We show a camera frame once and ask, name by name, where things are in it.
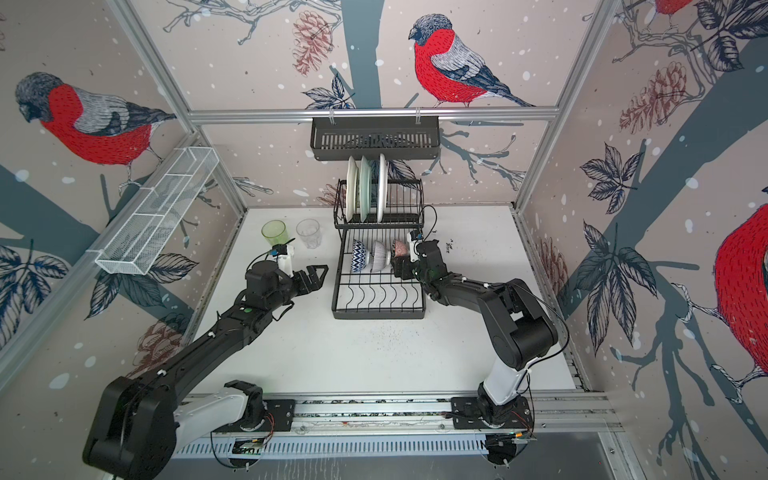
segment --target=green glass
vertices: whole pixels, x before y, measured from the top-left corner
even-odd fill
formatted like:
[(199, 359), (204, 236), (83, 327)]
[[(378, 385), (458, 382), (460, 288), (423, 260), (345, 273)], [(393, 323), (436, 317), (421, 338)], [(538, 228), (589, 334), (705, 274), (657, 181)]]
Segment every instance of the green glass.
[(288, 237), (288, 229), (286, 224), (280, 220), (270, 220), (261, 227), (261, 234), (264, 235), (266, 241), (273, 247), (282, 243), (287, 243), (290, 238)]

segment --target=clear glass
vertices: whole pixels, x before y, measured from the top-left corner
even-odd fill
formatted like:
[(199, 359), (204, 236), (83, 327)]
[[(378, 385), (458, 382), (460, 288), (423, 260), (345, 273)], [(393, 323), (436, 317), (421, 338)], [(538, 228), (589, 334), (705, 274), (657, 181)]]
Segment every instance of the clear glass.
[(304, 245), (309, 249), (319, 247), (320, 242), (323, 240), (323, 234), (320, 232), (320, 224), (313, 218), (301, 220), (299, 224), (296, 225), (296, 233), (304, 242)]
[(286, 224), (280, 220), (270, 220), (261, 227), (261, 234), (264, 235), (266, 241), (273, 247), (283, 243), (288, 243), (288, 229)]

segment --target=black hanging basket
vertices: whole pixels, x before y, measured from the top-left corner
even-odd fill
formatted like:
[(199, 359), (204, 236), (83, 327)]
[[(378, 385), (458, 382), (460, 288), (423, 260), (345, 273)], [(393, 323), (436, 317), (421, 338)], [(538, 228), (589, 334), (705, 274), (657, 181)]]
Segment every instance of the black hanging basket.
[(312, 120), (310, 145), (318, 161), (369, 159), (434, 160), (440, 153), (437, 117), (361, 117)]

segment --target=blue and white patterned bowl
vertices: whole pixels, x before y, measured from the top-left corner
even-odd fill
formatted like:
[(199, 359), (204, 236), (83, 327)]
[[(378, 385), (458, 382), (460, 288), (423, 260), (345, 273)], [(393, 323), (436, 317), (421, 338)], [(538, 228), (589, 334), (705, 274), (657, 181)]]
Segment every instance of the blue and white patterned bowl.
[(371, 256), (360, 240), (352, 241), (352, 273), (360, 273), (368, 266)]

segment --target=plate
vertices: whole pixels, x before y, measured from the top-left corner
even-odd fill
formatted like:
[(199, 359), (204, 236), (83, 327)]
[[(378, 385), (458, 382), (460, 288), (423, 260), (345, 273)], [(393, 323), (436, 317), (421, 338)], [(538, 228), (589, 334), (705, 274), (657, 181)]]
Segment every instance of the plate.
[(381, 223), (384, 218), (384, 208), (386, 207), (386, 189), (389, 165), (384, 154), (379, 154), (379, 205), (376, 208), (376, 221)]
[(355, 214), (355, 195), (357, 194), (357, 164), (353, 157), (349, 157), (349, 166), (346, 169), (346, 221), (352, 221)]
[(360, 179), (359, 179), (359, 202), (360, 202), (360, 221), (368, 219), (368, 213), (371, 211), (371, 162), (363, 157), (360, 161)]

